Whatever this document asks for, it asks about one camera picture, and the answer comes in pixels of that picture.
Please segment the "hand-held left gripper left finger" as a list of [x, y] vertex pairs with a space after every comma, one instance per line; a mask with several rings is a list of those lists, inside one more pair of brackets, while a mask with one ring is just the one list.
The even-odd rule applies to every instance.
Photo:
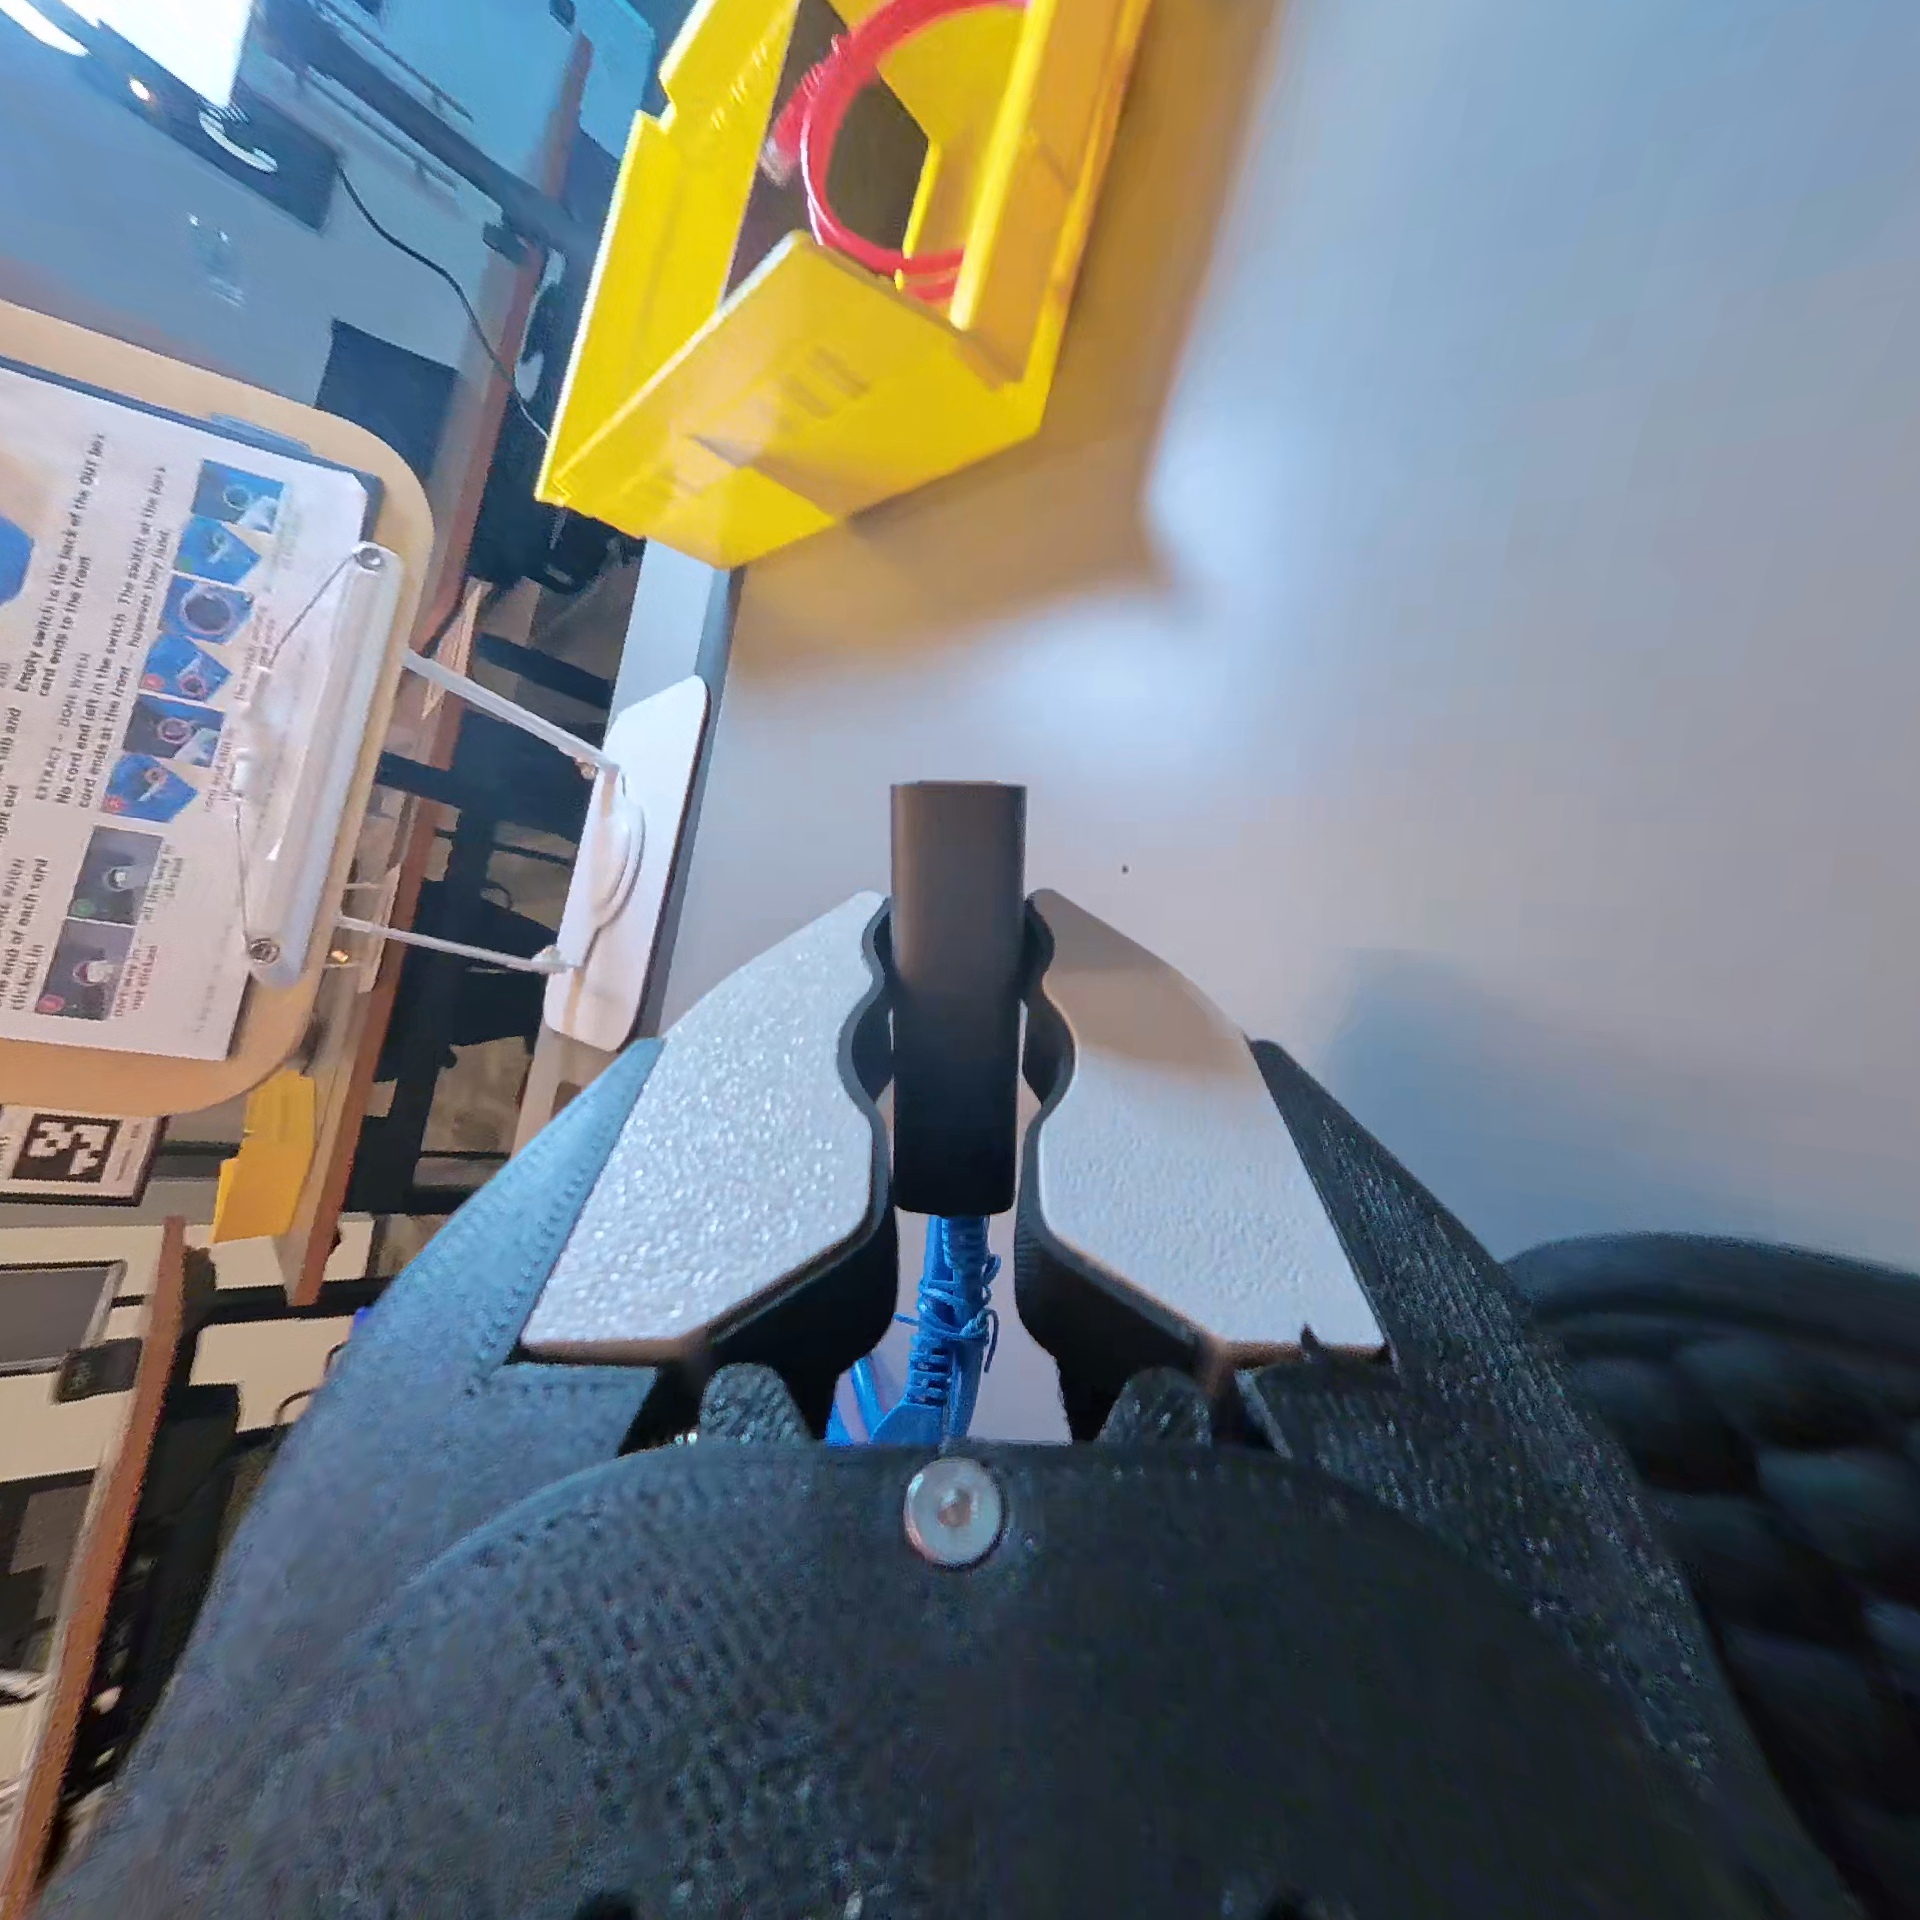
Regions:
[[553, 1220], [517, 1373], [549, 1399], [634, 1388], [630, 1418], [662, 1428], [766, 1380], [827, 1437], [895, 1303], [884, 922], [857, 891], [781, 936], [519, 1155]]

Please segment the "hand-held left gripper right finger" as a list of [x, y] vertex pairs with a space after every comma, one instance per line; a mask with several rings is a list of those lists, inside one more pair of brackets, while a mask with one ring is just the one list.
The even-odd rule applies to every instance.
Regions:
[[1245, 1034], [1183, 972], [1068, 896], [1027, 902], [1018, 1309], [1070, 1432], [1171, 1371], [1378, 1365], [1361, 1261]]

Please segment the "black ethernet coupler port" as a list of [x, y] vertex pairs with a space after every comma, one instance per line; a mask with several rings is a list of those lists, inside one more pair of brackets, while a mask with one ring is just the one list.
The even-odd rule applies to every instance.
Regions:
[[893, 1165], [898, 1206], [996, 1215], [1018, 1194], [1023, 789], [891, 794]]

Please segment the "yellow plastic bin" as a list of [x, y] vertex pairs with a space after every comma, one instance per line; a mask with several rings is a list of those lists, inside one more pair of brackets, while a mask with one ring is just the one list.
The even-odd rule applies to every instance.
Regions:
[[698, 5], [535, 496], [734, 568], [1030, 440], [1146, 18]]

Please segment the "small yellow box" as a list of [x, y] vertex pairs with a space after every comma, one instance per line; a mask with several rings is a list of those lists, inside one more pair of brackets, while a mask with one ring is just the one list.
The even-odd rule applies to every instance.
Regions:
[[295, 1227], [317, 1128], [319, 1090], [306, 1072], [282, 1069], [247, 1095], [242, 1135], [220, 1170], [209, 1244], [278, 1238]]

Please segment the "instruction sheet on stand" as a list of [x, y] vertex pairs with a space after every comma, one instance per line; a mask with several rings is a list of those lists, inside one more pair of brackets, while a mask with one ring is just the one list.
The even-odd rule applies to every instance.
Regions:
[[347, 772], [339, 794], [323, 803], [319, 868], [306, 868], [310, 914], [295, 926], [295, 950], [269, 963], [265, 979], [247, 988], [236, 1039], [220, 1062], [167, 1062], [158, 1054], [102, 1047], [6, 1039], [2, 1045], [2, 1093], [17, 1103], [58, 1111], [164, 1117], [197, 1112], [242, 1096], [267, 1080], [299, 1050], [317, 1010], [319, 986], [333, 934], [342, 927], [346, 891], [375, 796], [378, 757], [388, 740], [402, 668], [428, 638], [426, 587], [431, 581], [436, 530], [426, 490], [412, 466], [375, 434], [314, 405], [220, 370], [124, 342], [109, 333], [44, 315], [25, 303], [2, 301], [2, 347], [33, 373], [77, 378], [162, 411], [206, 418], [223, 430], [249, 430], [267, 444], [299, 450], [370, 474], [383, 486], [373, 544], [386, 550], [373, 598], [379, 621], [359, 656], [369, 693], [347, 694]]

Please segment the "dark knit cloth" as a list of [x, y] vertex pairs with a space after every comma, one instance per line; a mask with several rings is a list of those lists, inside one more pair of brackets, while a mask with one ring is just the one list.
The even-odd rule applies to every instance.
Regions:
[[1759, 1748], [1870, 1916], [1917, 1916], [1917, 1283], [1697, 1235], [1505, 1266], [1633, 1461]]

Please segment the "printed marker tag card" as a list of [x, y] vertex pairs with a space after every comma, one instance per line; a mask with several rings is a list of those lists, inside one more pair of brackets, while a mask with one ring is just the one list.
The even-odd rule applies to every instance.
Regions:
[[151, 1181], [167, 1119], [2, 1109], [2, 1204], [130, 1208]]

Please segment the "printed instruction sheet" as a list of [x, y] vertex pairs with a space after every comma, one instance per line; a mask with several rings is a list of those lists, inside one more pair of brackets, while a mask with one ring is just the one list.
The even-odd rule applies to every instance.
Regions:
[[402, 567], [381, 485], [6, 362], [5, 1039], [215, 1062], [319, 930]]

